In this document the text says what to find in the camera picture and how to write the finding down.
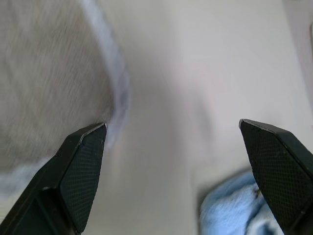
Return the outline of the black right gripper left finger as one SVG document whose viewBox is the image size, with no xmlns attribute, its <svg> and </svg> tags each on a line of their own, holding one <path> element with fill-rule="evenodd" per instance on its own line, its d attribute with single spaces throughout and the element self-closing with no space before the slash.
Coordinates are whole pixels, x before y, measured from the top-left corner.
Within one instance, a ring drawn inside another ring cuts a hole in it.
<svg viewBox="0 0 313 235">
<path fill-rule="evenodd" d="M 97 192 L 107 128 L 89 125 L 66 137 L 0 224 L 0 235 L 81 235 Z"/>
</svg>

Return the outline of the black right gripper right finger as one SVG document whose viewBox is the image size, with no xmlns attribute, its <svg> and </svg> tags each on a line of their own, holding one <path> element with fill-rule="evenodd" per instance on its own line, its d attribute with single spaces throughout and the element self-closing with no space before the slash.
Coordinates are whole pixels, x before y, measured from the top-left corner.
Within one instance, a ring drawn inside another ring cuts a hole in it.
<svg viewBox="0 0 313 235">
<path fill-rule="evenodd" d="M 313 154 L 285 129 L 239 122 L 255 181 L 285 235 L 313 235 Z"/>
</svg>

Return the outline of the beige towel with white trim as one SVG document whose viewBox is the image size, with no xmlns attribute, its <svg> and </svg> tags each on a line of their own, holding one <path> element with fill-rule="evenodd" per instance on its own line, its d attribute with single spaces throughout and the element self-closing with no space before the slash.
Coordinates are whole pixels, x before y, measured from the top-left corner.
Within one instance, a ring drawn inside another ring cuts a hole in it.
<svg viewBox="0 0 313 235">
<path fill-rule="evenodd" d="M 104 122 L 111 146 L 129 99 L 100 0 L 0 0 L 0 205 L 77 129 Z"/>
</svg>

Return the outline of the light blue towel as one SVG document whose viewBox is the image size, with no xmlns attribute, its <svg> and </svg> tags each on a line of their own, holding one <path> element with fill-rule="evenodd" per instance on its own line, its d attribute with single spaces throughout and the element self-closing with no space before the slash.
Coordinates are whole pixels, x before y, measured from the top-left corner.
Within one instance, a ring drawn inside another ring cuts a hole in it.
<svg viewBox="0 0 313 235">
<path fill-rule="evenodd" d="M 199 224 L 200 235 L 284 235 L 250 171 L 208 193 Z"/>
</svg>

